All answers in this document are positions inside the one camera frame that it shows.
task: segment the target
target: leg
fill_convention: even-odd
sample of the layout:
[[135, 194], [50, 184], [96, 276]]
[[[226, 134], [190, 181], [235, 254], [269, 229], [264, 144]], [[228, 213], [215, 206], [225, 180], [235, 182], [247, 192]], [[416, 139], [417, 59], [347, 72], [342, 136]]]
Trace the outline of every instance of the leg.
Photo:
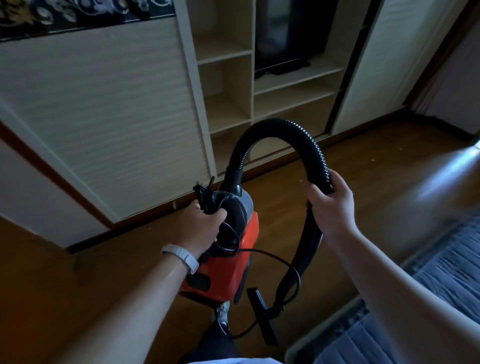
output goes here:
[[[217, 311], [218, 319], [226, 333], [228, 331], [227, 312], [230, 302], [224, 303]], [[233, 339], [225, 335], [215, 321], [204, 332], [197, 349], [185, 354], [178, 364], [204, 362], [208, 360], [238, 358], [240, 356]]]

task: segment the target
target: television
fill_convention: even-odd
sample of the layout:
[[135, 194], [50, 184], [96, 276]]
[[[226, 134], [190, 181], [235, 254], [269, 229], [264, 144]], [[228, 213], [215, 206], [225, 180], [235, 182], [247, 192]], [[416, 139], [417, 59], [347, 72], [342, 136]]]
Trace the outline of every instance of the television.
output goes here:
[[255, 78], [308, 66], [322, 53], [337, 0], [257, 0]]

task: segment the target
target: hand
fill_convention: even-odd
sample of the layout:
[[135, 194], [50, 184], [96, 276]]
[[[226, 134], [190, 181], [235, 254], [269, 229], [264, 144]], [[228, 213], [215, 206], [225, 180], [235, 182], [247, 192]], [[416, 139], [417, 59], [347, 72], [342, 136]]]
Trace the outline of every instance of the hand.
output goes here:
[[355, 223], [355, 208], [353, 193], [334, 170], [330, 171], [330, 178], [334, 192], [325, 195], [313, 183], [301, 181], [307, 198], [312, 204], [313, 216], [318, 227], [324, 233], [328, 244], [346, 234], [357, 234], [359, 230]]
[[198, 259], [212, 246], [226, 217], [227, 212], [223, 208], [207, 215], [200, 209], [198, 201], [193, 201], [180, 216], [180, 241], [177, 245]]

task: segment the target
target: person's right arm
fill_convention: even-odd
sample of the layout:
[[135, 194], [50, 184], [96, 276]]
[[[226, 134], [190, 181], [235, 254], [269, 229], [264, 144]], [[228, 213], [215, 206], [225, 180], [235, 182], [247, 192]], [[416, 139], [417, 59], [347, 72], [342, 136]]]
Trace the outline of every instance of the person's right arm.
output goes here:
[[330, 170], [334, 192], [302, 182], [327, 244], [406, 363], [479, 363], [480, 325], [420, 285], [358, 230], [352, 191]]

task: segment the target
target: forearm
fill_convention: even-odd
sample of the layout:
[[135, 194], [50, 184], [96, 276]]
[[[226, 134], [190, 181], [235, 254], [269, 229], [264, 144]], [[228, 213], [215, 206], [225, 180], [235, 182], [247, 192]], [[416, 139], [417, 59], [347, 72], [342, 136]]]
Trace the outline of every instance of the forearm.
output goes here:
[[187, 271], [180, 259], [165, 255], [138, 287], [54, 362], [143, 363]]
[[377, 322], [408, 363], [473, 363], [480, 327], [421, 286], [359, 232], [333, 249]]

